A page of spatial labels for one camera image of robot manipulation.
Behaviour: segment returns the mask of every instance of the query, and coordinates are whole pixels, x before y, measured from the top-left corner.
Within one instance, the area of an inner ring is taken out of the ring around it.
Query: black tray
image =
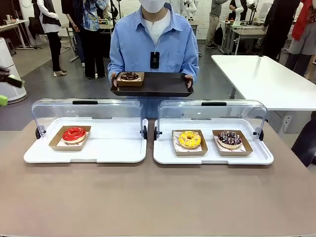
[[[184,73],[145,73],[142,87],[115,87],[111,92],[119,96],[166,96],[187,97],[191,95],[193,87],[189,89]]]

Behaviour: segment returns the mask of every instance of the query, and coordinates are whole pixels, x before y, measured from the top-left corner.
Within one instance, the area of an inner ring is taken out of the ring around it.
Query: white tray
[[[180,118],[160,119],[162,134],[154,141],[154,159],[161,164],[271,164],[273,155],[266,145],[255,139],[253,128],[243,119],[238,118],[213,118],[212,120],[191,120]],[[202,131],[208,152],[204,156],[178,157],[172,143],[172,130],[199,129]],[[212,130],[240,130],[250,143],[253,152],[246,157],[223,157],[216,148]]]
[[[82,151],[54,151],[49,142],[62,126],[87,125],[91,133]],[[143,126],[148,127],[147,119]],[[24,154],[27,163],[112,162],[136,163],[145,158],[147,140],[140,134],[139,118],[58,118]]]

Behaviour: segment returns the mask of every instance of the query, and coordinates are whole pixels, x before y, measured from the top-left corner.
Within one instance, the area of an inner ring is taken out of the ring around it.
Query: cardboard box
[[[138,75],[138,79],[136,80],[121,80],[120,76],[124,73],[127,72],[122,72],[118,75],[118,86],[119,87],[124,87],[124,86],[134,86],[134,87],[141,87],[143,85],[143,81],[144,81],[144,77],[145,77],[145,73],[140,73],[140,72],[135,72],[135,74]]]
[[[217,137],[220,134],[220,132],[222,132],[222,131],[225,131],[225,130],[213,130],[214,142],[215,142],[216,147],[218,149],[219,155],[225,156],[225,157],[236,157],[236,156],[246,157],[246,156],[250,155],[253,152],[253,149],[251,148],[251,145],[249,144],[249,142],[245,138],[244,134],[240,130],[228,130],[228,131],[235,132],[236,134],[238,134],[241,137],[242,144],[243,144],[243,146],[245,148],[245,151],[244,152],[243,151],[234,151],[235,149],[231,149],[230,150],[228,148],[223,147],[217,141]]]
[[[80,144],[80,146],[72,146],[72,145],[58,146],[58,143],[63,138],[64,132],[68,128],[72,128],[72,127],[82,127],[87,132],[87,134],[86,134],[84,140],[82,141],[82,143]],[[48,145],[55,151],[81,151],[83,149],[89,135],[90,135],[90,130],[91,130],[91,126],[62,126],[61,129],[57,132],[57,134],[53,137],[53,139],[50,141],[50,143]]]
[[[207,148],[207,145],[206,145],[206,141],[204,139],[204,136],[203,136],[203,133],[201,130],[173,130],[172,131],[172,142],[173,142],[173,139],[174,139],[174,132],[184,132],[184,131],[192,131],[192,132],[197,132],[200,136],[201,136],[201,144],[200,144],[200,147],[201,147],[201,151],[190,151],[190,149],[187,149],[187,151],[185,152],[179,152],[176,150],[176,147],[174,145],[174,150],[176,152],[176,155],[179,156],[179,157],[187,157],[187,156],[203,156],[207,153],[208,151],[208,148]]]

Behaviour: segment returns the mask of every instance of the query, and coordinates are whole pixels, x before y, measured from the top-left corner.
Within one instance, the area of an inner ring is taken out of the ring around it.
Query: red icing
[[[86,131],[82,127],[68,128],[64,134],[63,139],[65,141],[74,141],[85,135]]]

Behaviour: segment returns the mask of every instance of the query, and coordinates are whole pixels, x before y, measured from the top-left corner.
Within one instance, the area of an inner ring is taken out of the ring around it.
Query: yellow donut
[[[184,131],[179,136],[179,143],[185,148],[194,149],[200,145],[201,136],[196,132]]]

